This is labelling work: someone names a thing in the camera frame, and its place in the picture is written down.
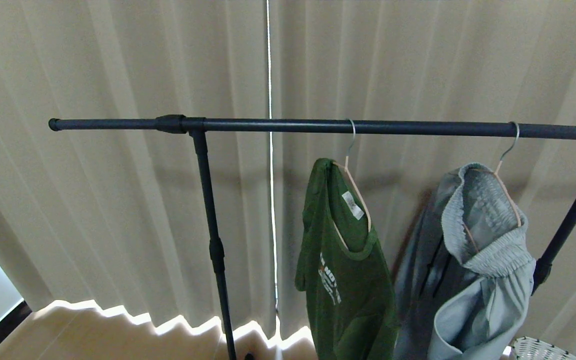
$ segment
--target dark gray garment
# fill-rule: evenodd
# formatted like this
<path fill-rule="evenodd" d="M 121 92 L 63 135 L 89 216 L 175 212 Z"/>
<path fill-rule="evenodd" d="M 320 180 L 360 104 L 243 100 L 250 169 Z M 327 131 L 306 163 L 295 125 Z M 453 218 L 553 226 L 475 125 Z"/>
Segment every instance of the dark gray garment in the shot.
<path fill-rule="evenodd" d="M 498 360 L 528 312 L 535 259 L 501 185 L 482 164 L 443 176 L 395 280 L 396 360 Z M 464 223 L 476 243 L 467 237 Z"/>

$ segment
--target curtain fold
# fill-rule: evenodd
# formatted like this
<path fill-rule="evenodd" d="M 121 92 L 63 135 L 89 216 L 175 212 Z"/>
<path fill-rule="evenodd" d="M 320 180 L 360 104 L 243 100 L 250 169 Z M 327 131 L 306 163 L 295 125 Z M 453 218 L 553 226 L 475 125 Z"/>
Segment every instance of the curtain fold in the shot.
<path fill-rule="evenodd" d="M 270 3 L 272 116 L 576 125 L 576 3 L 280 1 Z M 315 159 L 343 160 L 348 134 L 272 135 L 281 333 L 307 325 L 294 286 L 301 211 Z M 441 175 L 496 166 L 510 139 L 359 135 L 350 170 L 393 271 Z M 576 196 L 576 141 L 520 139 L 500 173 L 530 218 L 539 257 Z M 576 228 L 531 299 L 520 335 L 571 351 Z"/>
<path fill-rule="evenodd" d="M 221 315 L 188 135 L 48 119 L 267 117 L 265 6 L 0 2 L 0 264 L 34 310 Z M 207 135 L 233 326 L 275 328 L 267 134 Z"/>

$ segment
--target white basket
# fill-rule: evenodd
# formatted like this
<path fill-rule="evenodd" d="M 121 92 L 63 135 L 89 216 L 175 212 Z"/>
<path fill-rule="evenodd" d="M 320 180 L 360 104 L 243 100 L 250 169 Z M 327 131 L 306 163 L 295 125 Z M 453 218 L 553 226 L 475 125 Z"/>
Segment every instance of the white basket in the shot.
<path fill-rule="evenodd" d="M 517 360 L 576 360 L 576 356 L 566 350 L 527 336 L 514 340 L 512 351 Z"/>

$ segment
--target metal hanger hook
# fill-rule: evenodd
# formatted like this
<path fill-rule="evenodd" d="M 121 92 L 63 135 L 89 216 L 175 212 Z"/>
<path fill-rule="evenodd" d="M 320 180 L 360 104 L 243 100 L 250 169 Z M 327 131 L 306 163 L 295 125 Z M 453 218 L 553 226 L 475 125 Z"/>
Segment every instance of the metal hanger hook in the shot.
<path fill-rule="evenodd" d="M 357 137 L 357 129 L 355 128 L 355 122 L 353 121 L 353 119 L 347 118 L 346 120 L 350 121 L 350 124 L 352 125 L 352 141 L 350 142 L 350 146 L 348 146 L 348 151 L 345 152 L 345 157 L 348 158 L 350 157 L 350 150 L 355 145 L 355 138 Z"/>
<path fill-rule="evenodd" d="M 517 141 L 519 140 L 519 124 L 514 122 L 514 121 L 510 121 L 510 123 L 513 124 L 514 127 L 517 129 L 517 133 L 514 136 L 514 141 L 512 142 L 512 145 L 510 145 L 510 148 L 508 148 L 508 150 L 504 151 L 501 154 L 501 157 L 499 157 L 499 163 L 504 161 L 504 157 L 506 156 L 506 154 L 510 153 L 510 150 L 512 150 L 515 147 L 515 145 L 517 144 Z"/>

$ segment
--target clothing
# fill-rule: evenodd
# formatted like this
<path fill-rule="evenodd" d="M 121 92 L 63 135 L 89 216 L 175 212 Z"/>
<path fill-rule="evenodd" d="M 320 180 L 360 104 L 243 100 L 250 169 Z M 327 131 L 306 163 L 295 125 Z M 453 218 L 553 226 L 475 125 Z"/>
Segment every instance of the clothing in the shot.
<path fill-rule="evenodd" d="M 528 219 L 519 210 L 518 227 L 486 171 L 472 163 L 446 174 L 416 224 L 395 281 L 396 360 L 498 360 L 526 318 Z"/>
<path fill-rule="evenodd" d="M 331 159 L 315 162 L 295 287 L 306 291 L 319 360 L 393 357 L 398 332 L 393 285 L 377 231 L 368 231 L 357 199 Z"/>

